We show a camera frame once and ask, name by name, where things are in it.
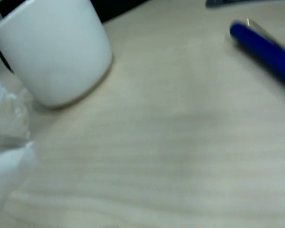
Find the plastic bag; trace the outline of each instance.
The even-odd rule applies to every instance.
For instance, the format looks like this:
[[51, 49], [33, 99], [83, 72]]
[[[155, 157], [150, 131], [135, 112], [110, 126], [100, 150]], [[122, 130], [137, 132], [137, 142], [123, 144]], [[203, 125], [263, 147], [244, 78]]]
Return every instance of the plastic bag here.
[[23, 103], [0, 84], [0, 211], [37, 165], [33, 143], [28, 142], [28, 117]]

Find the light wooden table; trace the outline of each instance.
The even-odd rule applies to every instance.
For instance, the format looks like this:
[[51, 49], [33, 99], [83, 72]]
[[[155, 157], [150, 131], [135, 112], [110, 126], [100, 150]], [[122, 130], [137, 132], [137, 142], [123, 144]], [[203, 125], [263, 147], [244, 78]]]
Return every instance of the light wooden table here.
[[0, 228], [285, 228], [285, 87], [231, 42], [246, 17], [285, 42], [285, 1], [154, 0], [107, 23], [115, 63], [92, 94], [25, 98], [41, 162]]

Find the dark object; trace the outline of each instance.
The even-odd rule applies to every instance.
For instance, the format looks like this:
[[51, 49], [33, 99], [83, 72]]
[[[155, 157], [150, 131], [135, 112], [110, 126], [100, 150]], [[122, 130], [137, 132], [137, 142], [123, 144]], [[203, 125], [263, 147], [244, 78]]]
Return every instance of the dark object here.
[[285, 50], [250, 30], [241, 22], [231, 25], [230, 34], [285, 82]]
[[115, 18], [147, 0], [91, 0], [101, 22]]
[[25, 0], [1, 0], [0, 1], [0, 14], [2, 17], [7, 16], [12, 12], [18, 5], [23, 3]]
[[248, 1], [264, 1], [264, 0], [207, 0], [206, 7], [218, 7], [218, 6], [230, 5], [239, 2], [248, 2]]
[[[7, 16], [24, 1], [26, 0], [1, 0], [0, 14], [2, 17]], [[106, 22], [114, 17], [117, 17], [145, 1], [147, 0], [91, 0], [101, 22]], [[0, 58], [2, 59], [4, 65], [10, 71], [12, 71], [1, 52]]]

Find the white mug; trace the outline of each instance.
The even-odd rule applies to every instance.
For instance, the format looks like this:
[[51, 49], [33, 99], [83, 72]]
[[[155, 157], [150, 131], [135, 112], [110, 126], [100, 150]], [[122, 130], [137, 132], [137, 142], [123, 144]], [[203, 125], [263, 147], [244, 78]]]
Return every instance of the white mug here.
[[0, 50], [43, 105], [66, 105], [108, 70], [112, 49], [90, 0], [27, 0], [0, 21]]

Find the mug rim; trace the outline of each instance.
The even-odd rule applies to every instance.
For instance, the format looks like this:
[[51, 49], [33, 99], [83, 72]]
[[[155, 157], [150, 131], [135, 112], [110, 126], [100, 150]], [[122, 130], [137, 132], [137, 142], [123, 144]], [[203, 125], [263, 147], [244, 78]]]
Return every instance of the mug rim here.
[[18, 14], [27, 9], [35, 0], [26, 0], [20, 5], [18, 5], [12, 12], [10, 12], [6, 17], [0, 20], [0, 29], [4, 27], [9, 21], [13, 20]]

